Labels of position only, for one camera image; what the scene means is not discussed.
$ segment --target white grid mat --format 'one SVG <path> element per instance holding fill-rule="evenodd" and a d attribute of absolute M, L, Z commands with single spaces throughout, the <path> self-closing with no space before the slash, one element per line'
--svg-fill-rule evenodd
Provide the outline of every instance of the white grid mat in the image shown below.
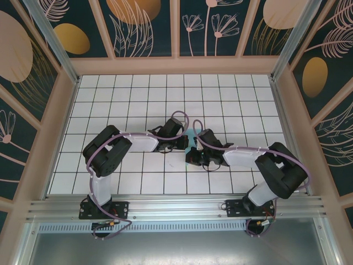
<path fill-rule="evenodd" d="M 285 144 L 266 75 L 83 76 L 49 193 L 88 194 L 81 152 L 108 124 L 144 132 L 164 125 L 175 110 L 185 111 L 191 125 L 200 119 L 223 144 Z M 128 153 L 113 174 L 111 193 L 246 193 L 262 181 L 260 172 L 250 168 L 221 167 L 208 173 L 186 166 L 184 151 Z"/>

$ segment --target purple cable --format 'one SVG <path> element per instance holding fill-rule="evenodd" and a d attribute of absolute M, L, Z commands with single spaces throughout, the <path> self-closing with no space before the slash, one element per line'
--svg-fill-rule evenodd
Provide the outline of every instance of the purple cable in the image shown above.
<path fill-rule="evenodd" d="M 99 226 L 96 227 L 94 230 L 93 230 L 93 235 L 95 237 L 95 239 L 101 239 L 101 240 L 104 240 L 104 239 L 110 239 L 114 236 L 116 236 L 117 234 L 119 234 L 122 230 L 128 228 L 131 224 L 132 224 L 132 221 L 130 220 L 127 220 L 127 219 L 123 219 L 123 218 L 119 218 L 113 214 L 110 214 L 109 212 L 105 211 L 98 203 L 97 201 L 97 198 L 95 197 L 94 193 L 93 193 L 93 176 L 94 176 L 94 172 L 92 169 L 90 169 L 90 164 L 92 162 L 92 160 L 95 158 L 95 156 L 100 152 L 100 150 L 102 150 L 107 144 L 109 144 L 110 142 L 114 141 L 115 139 L 119 138 L 119 137 L 123 137 L 123 136 L 134 136 L 134 135 L 138 135 L 138 136 L 150 136 L 152 138 L 155 138 L 157 140 L 175 140 L 177 138 L 180 138 L 182 137 L 185 133 L 186 133 L 186 130 L 188 129 L 189 127 L 189 116 L 185 113 L 185 112 L 182 112 L 181 110 L 177 110 L 175 111 L 173 114 L 172 114 L 172 117 L 174 116 L 174 114 L 176 113 L 182 113 L 185 117 L 186 117 L 186 126 L 184 128 L 184 131 L 180 134 L 180 135 L 177 135 L 175 137 L 171 137 L 171 138 L 164 138 L 164 137 L 159 137 L 159 136 L 155 136 L 153 134 L 146 134 L 146 133 L 142 133 L 142 132 L 132 132 L 132 133 L 123 133 L 123 134 L 118 134 L 118 135 L 115 135 L 113 136 L 112 138 L 108 139 L 105 143 L 103 143 L 101 146 L 99 146 L 99 148 L 91 155 L 91 157 L 89 158 L 89 160 L 87 161 L 87 166 L 86 166 L 86 169 L 88 171 L 88 173 L 90 174 L 90 179 L 89 179 L 89 190 L 90 190 L 90 194 L 92 195 L 92 199 L 93 199 L 93 202 L 94 204 L 98 207 L 99 210 L 101 210 L 102 213 L 104 213 L 105 215 L 111 217 L 112 219 L 114 220 L 119 220 L 119 221 L 123 221 L 123 222 L 127 222 L 128 224 L 125 225 L 123 228 L 121 228 L 118 232 L 115 232 L 113 234 L 110 234 L 106 237 L 98 237 L 96 236 L 95 232 L 97 231 L 98 228 L 100 228 Z"/>
<path fill-rule="evenodd" d="M 257 152 L 268 152 L 268 153 L 273 153 L 274 155 L 277 155 L 277 156 L 281 156 L 281 157 L 284 157 L 285 159 L 288 159 L 290 161 L 292 161 L 293 163 L 297 164 L 298 166 L 300 166 L 304 171 L 305 173 L 308 175 L 308 181 L 306 184 L 304 184 L 303 186 L 301 187 L 298 187 L 298 190 L 300 189 L 303 189 L 303 188 L 306 188 L 307 186 L 310 185 L 310 182 L 311 182 L 311 174 L 310 174 L 310 171 L 302 164 L 300 163 L 300 161 L 284 154 L 284 153 L 281 153 L 281 152 L 277 152 L 277 151 L 274 151 L 274 150 L 270 150 L 268 148 L 256 148 L 256 147 L 248 147 L 248 146 L 237 146 L 237 147 L 229 147 L 229 148 L 223 148 L 223 147 L 216 147 L 216 146 L 212 146 L 212 145 L 209 145 L 207 143 L 205 143 L 204 141 L 201 140 L 201 138 L 199 137 L 199 135 L 197 134 L 196 132 L 196 129 L 195 129 L 195 123 L 198 122 L 201 124 L 201 130 L 203 130 L 203 126 L 202 126 L 202 122 L 200 120 L 194 120 L 194 123 L 192 124 L 192 129 L 194 130 L 194 134 L 196 136 L 196 138 L 198 139 L 198 141 L 200 143 L 202 143 L 203 145 L 209 147 L 209 148 L 212 148 L 212 149 L 215 149 L 215 150 L 220 150 L 220 151 L 229 151 L 229 150 L 248 150 L 248 151 L 257 151 Z"/>

